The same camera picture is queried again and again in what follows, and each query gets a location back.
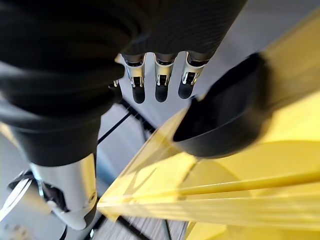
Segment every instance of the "black rubber sleeve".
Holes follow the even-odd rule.
[[[0,1],[0,121],[26,158],[42,166],[96,152],[109,84],[131,42],[145,38],[162,1]]]

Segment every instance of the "yellow transparent plastic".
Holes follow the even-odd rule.
[[[190,221],[187,240],[320,239],[320,11],[268,47],[265,133],[234,155],[181,152],[160,127],[98,203],[107,216]]]

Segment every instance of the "black rubber fingertip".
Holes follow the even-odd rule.
[[[145,88],[136,86],[132,88],[133,99],[137,104],[142,104],[145,101]]]
[[[112,90],[114,93],[114,102],[115,103],[120,103],[122,100],[122,92],[121,92],[121,87],[120,84],[118,86],[109,86],[109,88]]]
[[[182,99],[189,98],[192,94],[193,89],[194,89],[193,85],[183,84],[182,82],[180,82],[180,86],[179,86],[179,90],[178,90],[179,97]]]
[[[162,103],[167,99],[168,96],[168,86],[155,86],[155,99]]]

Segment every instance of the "black cable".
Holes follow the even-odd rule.
[[[172,240],[168,221],[166,219],[163,219],[162,220],[162,225],[163,225],[163,228],[164,228],[163,230],[164,230],[164,235],[165,235],[166,239],[167,240]]]
[[[116,220],[119,222],[122,226],[124,226],[127,230],[129,230],[133,235],[135,235],[140,240],[150,240],[146,235],[144,235],[141,231],[136,229],[135,226],[133,226],[130,222],[128,222],[125,218],[122,216],[119,216]]]
[[[142,130],[142,135],[143,135],[143,140],[144,142],[146,142],[148,140],[147,134],[146,134],[146,130],[144,128],[144,121],[140,120],[140,124],[141,124],[141,130]]]
[[[62,235],[61,235],[59,240],[65,240],[66,239],[67,231],[68,231],[68,226],[65,225],[64,231],[63,231],[63,233],[62,233]]]
[[[149,131],[151,134],[153,134],[156,131],[156,128],[148,122],[148,120],[143,117],[133,106],[130,105],[124,98],[122,98],[121,102],[119,102],[120,105],[124,106],[127,110],[129,110],[132,113],[132,116],[134,116],[135,119],[138,121],[143,121],[143,128],[146,131]]]
[[[120,124],[122,124],[132,113],[129,111],[120,121],[118,121],[109,131],[107,131],[102,137],[98,139],[98,144],[100,144],[103,140],[106,139]]]

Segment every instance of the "black wire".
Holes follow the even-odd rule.
[[[59,240],[65,240],[66,239],[67,231],[68,231],[68,226],[65,225],[64,231],[63,231],[63,233],[62,233],[62,235],[61,235]]]
[[[144,128],[144,121],[142,119],[140,120],[140,124],[141,124],[143,140],[144,140],[144,142],[146,142],[148,140],[148,137],[147,137],[147,134],[146,134],[146,130]]]
[[[98,144],[105,140],[106,137],[108,137],[114,130],[116,130],[116,128],[119,127],[119,125],[122,124],[130,115],[131,112],[129,111],[123,118],[121,118],[120,121],[118,121],[112,128],[110,128],[109,131],[107,131],[102,137],[98,139]]]

